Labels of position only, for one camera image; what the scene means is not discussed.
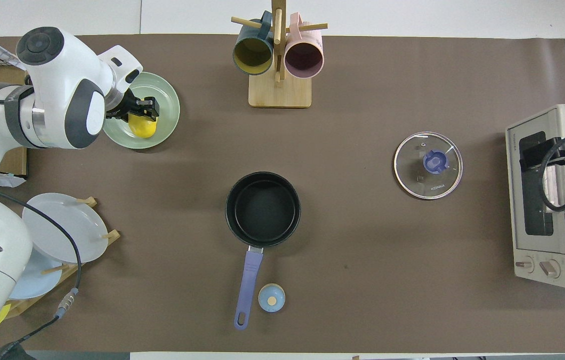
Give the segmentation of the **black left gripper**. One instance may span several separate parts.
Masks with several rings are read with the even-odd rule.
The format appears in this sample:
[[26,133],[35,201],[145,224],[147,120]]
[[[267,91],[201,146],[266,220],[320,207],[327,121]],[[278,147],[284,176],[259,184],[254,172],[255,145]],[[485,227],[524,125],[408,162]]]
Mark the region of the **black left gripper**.
[[107,119],[128,121],[130,114],[156,122],[160,116],[160,105],[156,98],[137,98],[133,92],[125,92],[121,102],[107,111]]

